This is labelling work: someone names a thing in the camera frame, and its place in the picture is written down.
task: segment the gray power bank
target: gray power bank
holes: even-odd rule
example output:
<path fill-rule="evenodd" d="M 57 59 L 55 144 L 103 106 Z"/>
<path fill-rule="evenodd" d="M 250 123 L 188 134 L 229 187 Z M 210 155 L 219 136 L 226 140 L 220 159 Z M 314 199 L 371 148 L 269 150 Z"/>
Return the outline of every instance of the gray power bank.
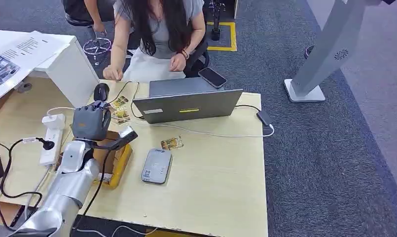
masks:
<path fill-rule="evenodd" d="M 168 175 L 172 153 L 167 150 L 151 149 L 147 154 L 142 172 L 142 180 L 156 184 L 163 184 Z"/>

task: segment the yellow sticker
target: yellow sticker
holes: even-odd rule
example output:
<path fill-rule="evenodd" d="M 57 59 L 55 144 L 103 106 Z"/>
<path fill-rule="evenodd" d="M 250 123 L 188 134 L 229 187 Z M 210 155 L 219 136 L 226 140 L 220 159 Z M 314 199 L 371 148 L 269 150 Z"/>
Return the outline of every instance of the yellow sticker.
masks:
<path fill-rule="evenodd" d="M 189 113 L 189 112 L 197 112 L 197 111 L 200 111 L 200 109 L 180 110 L 180 113 Z"/>

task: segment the long black hair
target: long black hair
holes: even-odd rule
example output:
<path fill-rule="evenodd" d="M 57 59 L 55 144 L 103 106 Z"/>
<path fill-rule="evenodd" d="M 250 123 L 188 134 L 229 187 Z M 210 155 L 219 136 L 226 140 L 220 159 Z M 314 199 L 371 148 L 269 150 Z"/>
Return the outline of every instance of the long black hair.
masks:
<path fill-rule="evenodd" d="M 124 10 L 131 14 L 132 25 L 140 35 L 144 51 L 152 56 L 156 53 L 155 41 L 152 37 L 152 29 L 149 17 L 157 17 L 153 14 L 148 0 L 121 0 Z M 169 48 L 180 53 L 191 41 L 191 28 L 188 26 L 183 0 L 160 0 L 163 8 L 166 26 L 169 31 Z"/>

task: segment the gray laptop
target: gray laptop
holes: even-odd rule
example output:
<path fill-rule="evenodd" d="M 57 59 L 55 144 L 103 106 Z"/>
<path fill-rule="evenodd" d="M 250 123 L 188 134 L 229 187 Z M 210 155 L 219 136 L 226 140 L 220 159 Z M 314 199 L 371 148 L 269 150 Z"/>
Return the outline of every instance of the gray laptop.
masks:
<path fill-rule="evenodd" d="M 152 81 L 150 97 L 133 102 L 148 123 L 171 122 L 229 116 L 243 92 L 197 83 L 208 84 L 202 78 Z"/>

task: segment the person's arm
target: person's arm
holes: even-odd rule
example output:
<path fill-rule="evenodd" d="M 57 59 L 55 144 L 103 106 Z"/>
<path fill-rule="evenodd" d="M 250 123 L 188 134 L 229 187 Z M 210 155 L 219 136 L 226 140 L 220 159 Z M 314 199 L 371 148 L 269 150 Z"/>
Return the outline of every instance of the person's arm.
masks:
<path fill-rule="evenodd" d="M 206 23 L 204 21 L 204 14 L 200 12 L 197 16 L 191 19 L 192 23 L 192 34 L 191 34 L 191 42 L 188 47 L 184 49 L 184 51 L 189 55 L 197 45 L 201 42 L 204 35 L 206 34 Z M 169 71 L 171 72 L 181 72 L 184 70 L 186 64 L 186 59 L 182 53 L 176 54 L 171 58 L 171 64 Z"/>
<path fill-rule="evenodd" d="M 201 42 L 204 35 L 206 34 L 206 23 L 204 22 L 204 14 L 201 12 L 196 17 L 191 20 L 192 23 L 192 35 L 191 35 L 191 43 L 184 51 L 187 54 L 191 54 L 193 50 L 197 47 L 197 45 Z"/>
<path fill-rule="evenodd" d="M 131 20 L 121 15 L 115 16 L 114 43 L 111 48 L 111 64 L 103 71 L 105 79 L 123 79 L 123 67 L 126 60 L 127 43 L 129 41 Z"/>
<path fill-rule="evenodd" d="M 89 12 L 92 20 L 94 21 L 94 31 L 105 32 L 103 21 L 101 20 L 100 12 L 98 10 L 97 0 L 83 0 L 85 2 L 86 9 Z"/>

